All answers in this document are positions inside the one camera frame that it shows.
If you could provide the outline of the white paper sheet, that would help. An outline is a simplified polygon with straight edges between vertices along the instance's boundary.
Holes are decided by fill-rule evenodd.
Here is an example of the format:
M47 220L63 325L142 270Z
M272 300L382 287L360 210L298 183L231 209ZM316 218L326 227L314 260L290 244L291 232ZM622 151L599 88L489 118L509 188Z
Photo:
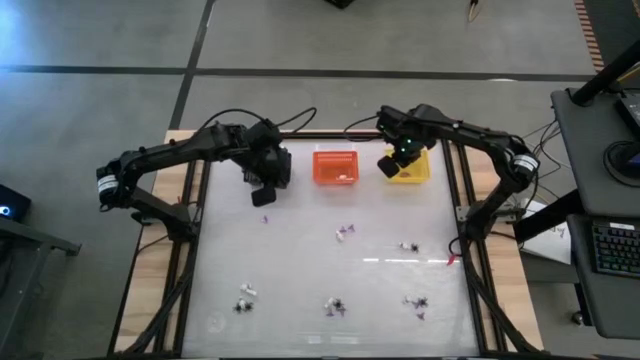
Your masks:
M561 223L525 241L521 245L525 252L552 261L572 264L571 235L567 223Z

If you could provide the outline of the black desk beam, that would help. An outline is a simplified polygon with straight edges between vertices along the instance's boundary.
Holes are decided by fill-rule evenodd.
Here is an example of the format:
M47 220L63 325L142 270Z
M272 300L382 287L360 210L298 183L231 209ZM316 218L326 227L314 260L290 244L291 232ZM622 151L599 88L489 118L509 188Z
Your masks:
M514 224L514 235L518 243L524 243L537 235L560 225L572 214L583 214L584 207L578 190L573 190Z

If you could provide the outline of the yellow plastic basket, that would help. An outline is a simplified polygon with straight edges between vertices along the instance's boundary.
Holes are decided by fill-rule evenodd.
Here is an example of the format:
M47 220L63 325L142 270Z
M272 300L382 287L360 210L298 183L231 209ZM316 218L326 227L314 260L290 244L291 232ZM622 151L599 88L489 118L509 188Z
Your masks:
M401 172L409 172L411 176L402 178L399 175ZM393 178L387 179L387 182L392 184L421 184L429 180L430 177L429 154L428 151L423 148L420 157L416 161L405 168L400 167L400 172Z

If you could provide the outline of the black slanted pole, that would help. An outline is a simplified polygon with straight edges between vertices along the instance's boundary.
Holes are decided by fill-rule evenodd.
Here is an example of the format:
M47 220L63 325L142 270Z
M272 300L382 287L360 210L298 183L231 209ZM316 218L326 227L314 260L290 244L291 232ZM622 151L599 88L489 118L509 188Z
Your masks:
M638 63L640 63L640 39L636 40L581 88L569 92L571 101L578 106L586 105L623 75L629 73L631 68Z

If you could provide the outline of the black aluminium table frame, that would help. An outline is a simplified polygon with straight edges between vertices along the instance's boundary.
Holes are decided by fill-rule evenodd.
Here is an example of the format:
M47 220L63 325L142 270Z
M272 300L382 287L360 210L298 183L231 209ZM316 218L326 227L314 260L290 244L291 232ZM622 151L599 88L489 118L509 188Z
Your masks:
M196 238L170 244L163 225L143 230L115 355L413 358L494 349L493 321L473 291L477 272L467 258L447 266L461 183L449 144L431 150L431 177L420 185L387 182L377 168L386 145L372 132L356 142L303 131L283 144L293 157L291 182L263 207L252 204L250 185L230 161L157 173L154 195L199 215ZM355 184L313 180L314 152L350 150L358 153ZM338 242L336 232L351 224L355 232ZM244 283L256 297L240 290ZM428 306L404 304L405 296L426 297ZM330 297L344 302L344 317L325 308ZM239 298L253 310L234 312Z

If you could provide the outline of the backlit computer keyboard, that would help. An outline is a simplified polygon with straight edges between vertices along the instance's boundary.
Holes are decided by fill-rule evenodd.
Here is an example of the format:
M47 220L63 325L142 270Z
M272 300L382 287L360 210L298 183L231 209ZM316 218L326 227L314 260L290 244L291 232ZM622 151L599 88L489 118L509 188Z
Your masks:
M640 279L640 226L594 221L590 247L596 273Z

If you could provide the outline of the grey desk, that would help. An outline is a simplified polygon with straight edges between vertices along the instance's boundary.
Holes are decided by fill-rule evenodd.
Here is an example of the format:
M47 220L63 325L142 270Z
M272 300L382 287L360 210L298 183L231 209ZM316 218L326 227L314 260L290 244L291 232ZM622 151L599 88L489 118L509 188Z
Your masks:
M572 260L584 299L586 321L605 338L640 340L640 279L596 273L591 254L591 225L607 218L570 215Z
M601 94L590 105L579 106L571 101L566 90L551 93L555 118L585 212L596 216L640 218L640 188L616 181L603 161L609 145L634 139L634 134L615 109L617 100L615 95Z

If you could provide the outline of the black plastic basket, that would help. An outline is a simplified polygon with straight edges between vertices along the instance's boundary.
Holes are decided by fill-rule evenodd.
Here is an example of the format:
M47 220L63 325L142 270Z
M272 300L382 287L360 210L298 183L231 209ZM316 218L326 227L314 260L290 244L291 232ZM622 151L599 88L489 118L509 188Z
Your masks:
M264 153L255 164L243 170L244 181L255 186L286 188L291 179L291 160L286 150Z

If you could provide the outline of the round black monitor base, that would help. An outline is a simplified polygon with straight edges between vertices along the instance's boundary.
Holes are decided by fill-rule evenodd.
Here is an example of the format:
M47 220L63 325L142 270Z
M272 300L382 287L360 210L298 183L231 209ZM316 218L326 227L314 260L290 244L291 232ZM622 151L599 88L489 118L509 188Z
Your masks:
M640 142L611 143L603 153L603 164L611 177L630 187L640 187Z

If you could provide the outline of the black device with blue light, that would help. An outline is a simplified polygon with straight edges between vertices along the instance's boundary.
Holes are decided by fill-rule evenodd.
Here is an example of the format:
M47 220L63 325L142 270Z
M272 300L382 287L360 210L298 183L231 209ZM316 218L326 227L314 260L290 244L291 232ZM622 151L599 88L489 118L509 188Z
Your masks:
M31 199L0 184L0 217L22 223L31 207Z

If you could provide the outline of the orange plastic basket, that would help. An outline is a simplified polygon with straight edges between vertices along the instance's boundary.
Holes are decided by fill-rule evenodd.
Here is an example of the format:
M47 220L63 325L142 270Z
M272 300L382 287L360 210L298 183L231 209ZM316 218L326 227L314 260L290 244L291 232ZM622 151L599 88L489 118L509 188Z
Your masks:
M339 180L346 174L347 180ZM313 180L320 185L351 185L359 180L356 151L316 151L313 153Z

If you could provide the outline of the grey metal stand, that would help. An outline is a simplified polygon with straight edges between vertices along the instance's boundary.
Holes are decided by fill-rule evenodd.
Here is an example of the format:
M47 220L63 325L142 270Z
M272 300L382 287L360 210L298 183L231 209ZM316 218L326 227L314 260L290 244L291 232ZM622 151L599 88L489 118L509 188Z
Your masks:
M81 246L0 218L0 360L8 360L52 250L77 256Z

